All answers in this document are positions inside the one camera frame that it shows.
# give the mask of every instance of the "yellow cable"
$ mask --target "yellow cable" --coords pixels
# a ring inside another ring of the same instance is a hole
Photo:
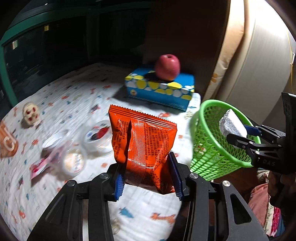
[[[290,42],[290,38],[289,38],[289,33],[288,33],[288,30],[287,30],[287,36],[288,36],[288,41],[289,41],[289,46],[290,46],[290,57],[291,57],[291,77],[290,77],[290,83],[291,83],[291,90],[292,90],[292,93],[294,94],[294,91],[293,91],[293,63],[292,63],[292,47],[291,47],[291,42]]]

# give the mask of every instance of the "brown wooden panel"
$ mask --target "brown wooden panel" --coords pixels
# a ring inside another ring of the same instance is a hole
[[[156,1],[147,24],[144,63],[174,54],[204,95],[222,47],[230,0]]]

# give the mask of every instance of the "white patterned tablecloth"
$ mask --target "white patterned tablecloth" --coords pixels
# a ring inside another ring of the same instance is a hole
[[[178,162],[189,165],[192,158],[189,120],[199,110],[200,96],[194,95],[186,112],[128,98],[123,83],[131,71],[101,63],[72,71],[17,104],[5,116],[3,121],[18,140],[19,148],[15,156],[0,162],[0,213],[18,240],[27,240],[46,207],[67,181],[54,171],[30,181],[29,168],[40,159],[43,141],[58,131],[77,128],[94,106],[92,116],[97,121],[108,119],[109,106],[114,104],[175,122],[178,131],[172,151]],[[43,122],[37,130],[22,127],[22,108],[27,102],[34,102],[40,108]],[[92,180],[114,162],[113,152],[89,158],[85,169],[74,179],[78,183]],[[161,195],[125,185],[120,200],[109,203],[115,240],[167,239],[180,206],[175,194]],[[83,239],[86,241],[87,202],[83,209]]]

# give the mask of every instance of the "metal screw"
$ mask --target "metal screw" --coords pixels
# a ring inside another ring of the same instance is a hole
[[[197,179],[198,175],[196,173],[192,172],[192,173],[189,174],[189,177],[192,178],[192,179]]]
[[[72,187],[74,185],[75,185],[75,181],[74,180],[67,181],[67,186]]]
[[[227,180],[223,181],[222,184],[226,187],[229,187],[231,185],[231,183]]]
[[[99,175],[99,177],[100,177],[101,179],[106,179],[106,178],[109,177],[109,174],[106,173],[106,172],[103,172],[103,173],[101,173],[101,174]]]

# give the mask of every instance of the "cardboard box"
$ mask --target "cardboard box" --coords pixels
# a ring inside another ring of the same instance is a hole
[[[153,67],[141,66],[125,77],[128,96],[186,111],[194,93],[194,76],[180,73],[172,82],[159,80]]]

